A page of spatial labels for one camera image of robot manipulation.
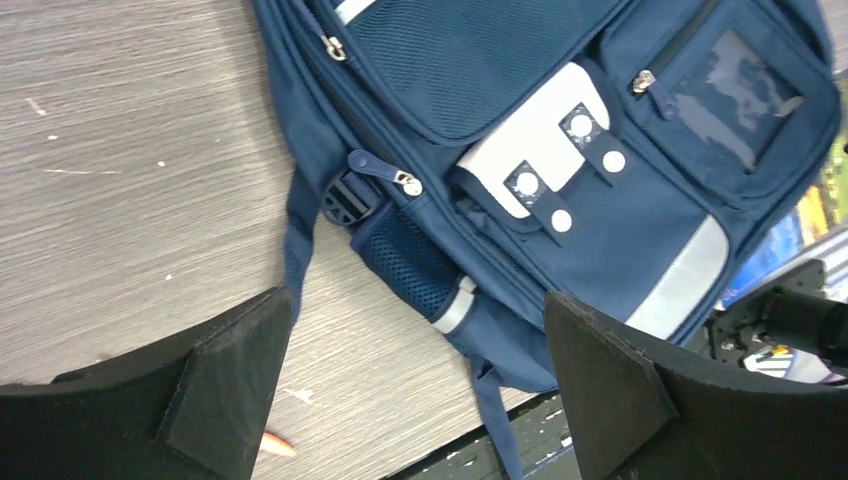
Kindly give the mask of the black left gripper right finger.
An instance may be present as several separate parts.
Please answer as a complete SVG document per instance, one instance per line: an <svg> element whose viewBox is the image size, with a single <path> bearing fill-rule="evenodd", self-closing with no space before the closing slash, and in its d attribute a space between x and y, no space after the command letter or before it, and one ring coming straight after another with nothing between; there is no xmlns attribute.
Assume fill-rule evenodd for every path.
<svg viewBox="0 0 848 480"><path fill-rule="evenodd" d="M847 392L706 359L563 293L544 326L585 479L843 479Z"/></svg>

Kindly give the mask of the navy blue backpack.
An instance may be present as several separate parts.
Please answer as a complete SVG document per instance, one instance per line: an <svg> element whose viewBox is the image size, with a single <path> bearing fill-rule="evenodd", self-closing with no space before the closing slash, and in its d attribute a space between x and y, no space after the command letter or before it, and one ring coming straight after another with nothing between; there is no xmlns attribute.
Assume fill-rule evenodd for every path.
<svg viewBox="0 0 848 480"><path fill-rule="evenodd" d="M501 392L556 387L544 296L682 343L841 124L816 1L257 1L295 162L284 282L319 216Z"/></svg>

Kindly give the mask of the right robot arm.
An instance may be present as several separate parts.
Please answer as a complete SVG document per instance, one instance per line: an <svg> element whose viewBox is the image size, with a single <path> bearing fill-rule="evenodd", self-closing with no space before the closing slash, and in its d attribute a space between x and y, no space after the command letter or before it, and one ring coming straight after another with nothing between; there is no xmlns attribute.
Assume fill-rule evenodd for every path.
<svg viewBox="0 0 848 480"><path fill-rule="evenodd" d="M810 259L715 310L689 347L719 363L811 383L799 355L825 370L816 381L847 385L847 304L826 297L825 263Z"/></svg>

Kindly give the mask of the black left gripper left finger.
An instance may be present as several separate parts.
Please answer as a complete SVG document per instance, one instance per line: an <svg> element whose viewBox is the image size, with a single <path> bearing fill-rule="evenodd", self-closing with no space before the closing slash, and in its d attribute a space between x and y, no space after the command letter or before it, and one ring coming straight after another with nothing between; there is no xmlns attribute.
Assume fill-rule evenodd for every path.
<svg viewBox="0 0 848 480"><path fill-rule="evenodd" d="M248 479L292 327L274 287L46 384L1 388L5 479Z"/></svg>

